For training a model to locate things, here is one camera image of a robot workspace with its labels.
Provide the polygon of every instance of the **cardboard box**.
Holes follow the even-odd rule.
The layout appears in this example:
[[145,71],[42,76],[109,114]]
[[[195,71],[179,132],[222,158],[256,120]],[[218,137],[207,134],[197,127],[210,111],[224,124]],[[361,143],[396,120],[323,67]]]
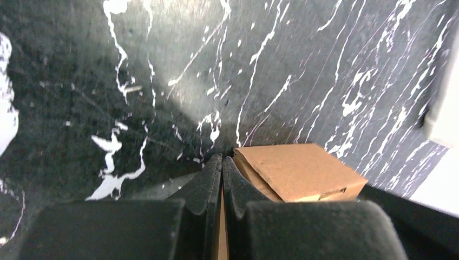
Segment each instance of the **cardboard box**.
[[234,149],[242,175],[276,202],[352,200],[367,180],[315,144]]

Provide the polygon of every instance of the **speckled black surface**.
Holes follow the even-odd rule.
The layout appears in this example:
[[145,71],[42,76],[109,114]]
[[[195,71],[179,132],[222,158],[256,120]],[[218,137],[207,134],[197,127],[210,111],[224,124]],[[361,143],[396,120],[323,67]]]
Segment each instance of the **speckled black surface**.
[[[111,141],[114,128],[122,148],[106,178],[140,169],[141,151],[145,164],[114,191],[121,198],[198,171],[212,153],[306,141],[408,197],[446,151],[419,122],[444,65],[438,57],[448,54],[453,0],[132,0],[120,14],[105,7],[0,0],[19,111],[18,133],[0,157],[0,179],[18,199],[0,194],[0,237],[11,235],[25,201],[4,259],[42,207],[104,185],[107,152],[91,136]],[[125,82],[141,88],[124,98]]]

